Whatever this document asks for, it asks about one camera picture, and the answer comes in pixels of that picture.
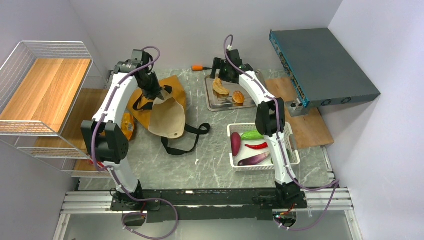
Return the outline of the long croissant bread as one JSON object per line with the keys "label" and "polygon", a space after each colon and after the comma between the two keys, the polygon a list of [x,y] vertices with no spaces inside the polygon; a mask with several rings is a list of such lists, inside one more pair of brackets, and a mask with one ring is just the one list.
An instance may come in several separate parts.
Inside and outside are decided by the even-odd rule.
{"label": "long croissant bread", "polygon": [[230,90],[222,85],[220,78],[215,78],[213,80],[212,88],[218,95],[228,96],[230,94]]}

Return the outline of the round glazed bread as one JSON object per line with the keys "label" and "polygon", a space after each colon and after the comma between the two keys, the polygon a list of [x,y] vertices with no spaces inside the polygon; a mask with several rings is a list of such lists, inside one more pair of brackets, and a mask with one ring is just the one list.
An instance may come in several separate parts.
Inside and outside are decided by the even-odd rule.
{"label": "round glazed bread", "polygon": [[236,104],[243,104],[245,102],[245,96],[243,95],[243,93],[241,91],[234,91],[232,93],[232,100],[236,103]]}

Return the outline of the purple sweet potato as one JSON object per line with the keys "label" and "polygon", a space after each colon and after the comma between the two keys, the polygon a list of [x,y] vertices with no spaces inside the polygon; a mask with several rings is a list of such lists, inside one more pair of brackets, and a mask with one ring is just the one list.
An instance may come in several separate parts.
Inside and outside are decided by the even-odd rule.
{"label": "purple sweet potato", "polygon": [[231,153],[233,157],[236,157],[241,148],[241,136],[238,132],[233,132],[230,135]]}

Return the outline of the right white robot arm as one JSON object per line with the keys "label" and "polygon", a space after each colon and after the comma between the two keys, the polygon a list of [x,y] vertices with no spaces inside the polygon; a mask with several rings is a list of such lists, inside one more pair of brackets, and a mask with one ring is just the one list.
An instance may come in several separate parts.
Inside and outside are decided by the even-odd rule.
{"label": "right white robot arm", "polygon": [[295,183],[295,174],[285,145],[284,101],[276,98],[258,80],[249,64],[243,64],[237,49],[225,49],[225,58],[214,58],[210,77],[219,73],[220,80],[238,84],[257,106],[255,127],[268,144],[275,172],[275,196],[263,199],[274,202],[279,208],[307,208],[305,193]]}

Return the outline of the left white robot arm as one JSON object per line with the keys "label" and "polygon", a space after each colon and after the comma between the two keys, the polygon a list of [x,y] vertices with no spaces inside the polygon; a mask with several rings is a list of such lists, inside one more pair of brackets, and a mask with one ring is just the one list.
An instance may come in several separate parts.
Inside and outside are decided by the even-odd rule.
{"label": "left white robot arm", "polygon": [[81,123],[81,132],[97,172],[108,172],[116,184],[116,190],[124,196],[124,204],[131,210],[144,203],[140,181],[128,162],[129,141],[121,130],[121,121],[127,104],[135,90],[142,91],[148,100],[163,99],[163,88],[153,71],[159,59],[153,57],[147,47],[132,51],[131,58],[121,61],[114,68],[115,77],[99,110],[92,119]]}

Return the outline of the silver metal tray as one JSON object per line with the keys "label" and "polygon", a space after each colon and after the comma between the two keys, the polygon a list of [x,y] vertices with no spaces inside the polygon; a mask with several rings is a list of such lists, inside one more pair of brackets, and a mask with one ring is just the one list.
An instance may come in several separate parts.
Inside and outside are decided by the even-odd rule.
{"label": "silver metal tray", "polygon": [[[220,94],[213,89],[215,78],[209,75],[204,78],[205,95],[207,107],[212,112],[235,110],[242,108],[255,108],[261,103],[271,101],[274,96],[267,90],[265,82],[257,76],[255,71],[248,71],[247,74],[238,76],[239,83],[222,81],[224,88],[229,90],[229,94]],[[244,96],[243,103],[233,100],[233,93],[241,92]]]}

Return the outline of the yellow snack packet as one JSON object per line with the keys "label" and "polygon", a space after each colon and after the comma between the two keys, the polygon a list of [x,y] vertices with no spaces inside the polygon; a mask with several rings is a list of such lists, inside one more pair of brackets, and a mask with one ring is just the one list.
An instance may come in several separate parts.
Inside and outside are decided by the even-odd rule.
{"label": "yellow snack packet", "polygon": [[135,130],[134,117],[130,113],[125,112],[123,114],[120,129],[127,140],[130,141]]}

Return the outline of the green bitter gourd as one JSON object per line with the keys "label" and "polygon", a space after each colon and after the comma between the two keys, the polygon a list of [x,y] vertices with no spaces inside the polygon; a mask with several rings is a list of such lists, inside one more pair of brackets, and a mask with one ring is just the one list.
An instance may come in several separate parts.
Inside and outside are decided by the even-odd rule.
{"label": "green bitter gourd", "polygon": [[242,141],[256,141],[262,140],[264,136],[260,134],[257,130],[249,130],[245,131],[240,138]]}

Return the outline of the red chili pepper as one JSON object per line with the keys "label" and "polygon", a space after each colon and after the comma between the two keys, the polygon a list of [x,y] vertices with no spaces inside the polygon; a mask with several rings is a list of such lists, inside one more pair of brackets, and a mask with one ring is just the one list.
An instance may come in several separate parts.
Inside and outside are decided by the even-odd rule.
{"label": "red chili pepper", "polygon": [[256,144],[256,145],[245,144],[244,146],[252,150],[262,150],[262,149],[268,148],[268,144],[266,142],[263,142],[261,144]]}

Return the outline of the white plastic basket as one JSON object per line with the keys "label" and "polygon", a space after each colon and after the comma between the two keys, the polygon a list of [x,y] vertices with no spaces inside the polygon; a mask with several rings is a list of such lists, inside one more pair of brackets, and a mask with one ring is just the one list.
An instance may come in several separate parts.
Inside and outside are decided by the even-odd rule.
{"label": "white plastic basket", "polygon": [[[233,133],[237,133],[240,136],[242,136],[244,133],[255,131],[256,126],[254,123],[234,123],[229,124],[227,126],[227,136],[228,141],[231,143],[231,135]],[[263,149],[253,149],[249,146],[258,146],[265,142],[265,140],[262,139],[255,139],[255,140],[248,140],[242,138],[240,141],[240,148],[238,151],[238,154],[233,155],[233,150],[229,150],[229,160],[230,165],[236,172],[242,172],[242,171],[273,171],[274,165],[272,157],[269,155],[267,158],[265,158],[262,162],[254,165],[246,165],[246,166],[239,166],[238,163],[241,160],[262,155],[264,153],[267,153],[270,149],[263,148]],[[292,166],[298,165],[301,161],[299,151],[296,145],[294,132],[291,128],[291,125],[289,122],[285,123],[284,127],[284,144],[285,149],[288,153],[289,162]]]}

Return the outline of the purple eggplant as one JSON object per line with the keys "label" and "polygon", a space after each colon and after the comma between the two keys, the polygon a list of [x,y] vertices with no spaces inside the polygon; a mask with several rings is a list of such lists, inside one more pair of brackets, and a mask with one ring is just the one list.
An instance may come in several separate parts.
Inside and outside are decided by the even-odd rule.
{"label": "purple eggplant", "polygon": [[258,155],[254,155],[245,159],[240,160],[238,166],[255,166],[265,161],[270,156],[270,152],[264,152]]}

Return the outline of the orange handled screwdriver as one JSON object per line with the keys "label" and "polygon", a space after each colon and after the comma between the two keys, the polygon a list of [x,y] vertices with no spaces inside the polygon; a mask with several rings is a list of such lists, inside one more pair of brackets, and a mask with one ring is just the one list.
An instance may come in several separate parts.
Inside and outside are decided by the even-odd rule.
{"label": "orange handled screwdriver", "polygon": [[194,72],[200,72],[200,71],[207,71],[207,70],[211,70],[211,67],[206,67],[206,66],[202,66],[202,65],[192,65],[191,66],[191,70]]}

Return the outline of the metal bracket stand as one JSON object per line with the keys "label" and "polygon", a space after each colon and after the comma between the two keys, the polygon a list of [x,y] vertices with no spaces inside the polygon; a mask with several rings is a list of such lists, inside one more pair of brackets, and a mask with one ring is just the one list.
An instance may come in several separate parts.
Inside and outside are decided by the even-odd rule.
{"label": "metal bracket stand", "polygon": [[305,108],[303,103],[295,101],[286,101],[286,109],[292,118],[303,117],[309,114],[309,109]]}

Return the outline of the dark network switch box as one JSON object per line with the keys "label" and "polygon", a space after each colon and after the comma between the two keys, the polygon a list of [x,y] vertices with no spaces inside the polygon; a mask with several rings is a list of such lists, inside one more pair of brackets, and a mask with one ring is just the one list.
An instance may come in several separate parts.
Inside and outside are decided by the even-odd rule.
{"label": "dark network switch box", "polygon": [[372,102],[381,94],[328,28],[272,30],[269,40],[305,108]]}

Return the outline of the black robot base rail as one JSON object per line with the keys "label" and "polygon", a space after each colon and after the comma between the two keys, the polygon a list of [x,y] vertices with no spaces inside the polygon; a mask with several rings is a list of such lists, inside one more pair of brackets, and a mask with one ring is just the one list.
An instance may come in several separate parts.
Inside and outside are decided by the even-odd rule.
{"label": "black robot base rail", "polygon": [[256,219],[271,221],[274,216],[293,218],[306,213],[351,211],[354,205],[349,190],[324,189],[302,192],[300,197],[283,202],[271,188],[144,190],[145,203],[130,202],[114,190],[67,192],[61,214],[144,213],[148,223],[188,220]]}

